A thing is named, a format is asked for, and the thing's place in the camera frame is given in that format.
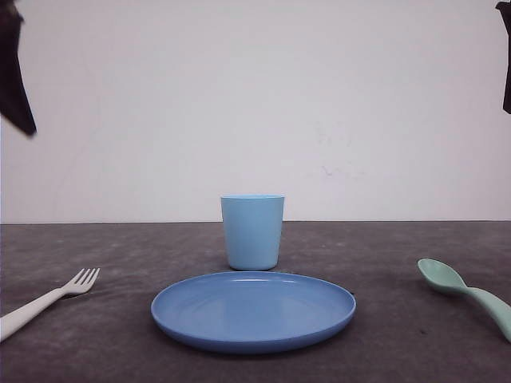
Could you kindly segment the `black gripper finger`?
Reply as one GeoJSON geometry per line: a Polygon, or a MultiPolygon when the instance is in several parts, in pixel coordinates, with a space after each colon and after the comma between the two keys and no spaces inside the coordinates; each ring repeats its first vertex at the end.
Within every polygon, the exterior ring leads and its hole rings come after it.
{"type": "Polygon", "coordinates": [[[1,1],[1,115],[25,135],[37,132],[18,59],[23,17],[14,1],[1,1]]]}
{"type": "Polygon", "coordinates": [[[495,9],[501,15],[503,25],[507,34],[507,53],[506,53],[506,74],[505,74],[505,89],[503,96],[503,110],[510,114],[511,113],[511,12],[510,12],[510,1],[499,1],[495,5],[495,9]]]}

